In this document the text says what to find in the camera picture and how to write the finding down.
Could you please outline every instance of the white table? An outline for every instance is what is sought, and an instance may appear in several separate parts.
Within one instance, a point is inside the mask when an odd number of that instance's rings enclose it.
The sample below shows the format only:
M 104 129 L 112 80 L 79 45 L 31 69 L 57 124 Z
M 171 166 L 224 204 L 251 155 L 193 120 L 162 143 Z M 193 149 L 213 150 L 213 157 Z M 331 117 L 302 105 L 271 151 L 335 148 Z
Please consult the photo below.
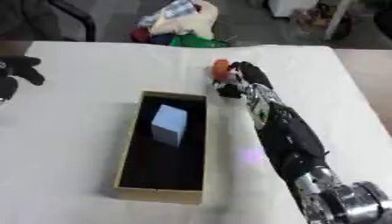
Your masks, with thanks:
M 262 67 L 331 151 L 327 160 L 346 183 L 369 180 L 392 194 L 391 139 L 329 48 L 36 42 L 28 55 L 43 59 L 38 70 L 47 81 L 34 87 L 21 80 L 0 108 L 1 223 L 305 223 L 263 154 L 244 102 L 223 101 L 207 86 L 205 67 L 218 58 Z M 208 96 L 202 205 L 109 197 L 142 90 Z

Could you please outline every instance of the white cube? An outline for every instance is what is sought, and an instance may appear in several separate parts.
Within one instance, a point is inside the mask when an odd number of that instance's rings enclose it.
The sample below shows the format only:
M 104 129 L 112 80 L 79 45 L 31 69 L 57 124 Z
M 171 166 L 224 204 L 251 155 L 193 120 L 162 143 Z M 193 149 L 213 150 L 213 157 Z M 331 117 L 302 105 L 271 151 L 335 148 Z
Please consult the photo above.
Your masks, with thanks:
M 183 109 L 161 105 L 151 123 L 154 140 L 179 147 L 186 130 L 187 117 Z

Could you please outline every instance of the black chair leg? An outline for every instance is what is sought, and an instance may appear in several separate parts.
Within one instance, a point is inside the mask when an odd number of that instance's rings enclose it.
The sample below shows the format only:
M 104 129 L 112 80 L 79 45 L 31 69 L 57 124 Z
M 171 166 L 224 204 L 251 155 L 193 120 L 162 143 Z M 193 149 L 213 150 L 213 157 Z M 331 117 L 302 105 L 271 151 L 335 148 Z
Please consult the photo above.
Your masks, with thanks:
M 96 25 L 93 18 L 83 10 L 76 8 L 74 5 L 64 0 L 48 0 L 49 4 L 56 7 L 60 11 L 65 12 L 71 17 L 83 23 L 86 29 L 86 41 L 95 42 Z

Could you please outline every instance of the clothing pile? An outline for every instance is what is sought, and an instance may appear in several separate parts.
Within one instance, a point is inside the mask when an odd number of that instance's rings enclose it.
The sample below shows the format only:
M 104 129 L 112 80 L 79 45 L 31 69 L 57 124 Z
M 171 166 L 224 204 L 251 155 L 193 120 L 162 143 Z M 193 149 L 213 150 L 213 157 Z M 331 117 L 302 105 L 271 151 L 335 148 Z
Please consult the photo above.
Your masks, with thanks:
M 175 0 L 151 16 L 142 17 L 131 32 L 133 42 L 165 46 L 226 47 L 214 39 L 218 9 L 203 0 Z

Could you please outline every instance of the open box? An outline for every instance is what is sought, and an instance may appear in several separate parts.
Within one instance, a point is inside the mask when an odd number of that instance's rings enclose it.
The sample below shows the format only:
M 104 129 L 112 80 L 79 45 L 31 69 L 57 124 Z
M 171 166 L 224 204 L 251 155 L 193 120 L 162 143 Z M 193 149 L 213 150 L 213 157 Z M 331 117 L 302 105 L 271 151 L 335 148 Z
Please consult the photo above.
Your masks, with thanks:
M 179 147 L 153 140 L 151 121 L 159 107 L 186 110 Z M 206 150 L 206 97 L 143 92 L 115 179 L 120 199 L 181 204 L 201 202 Z

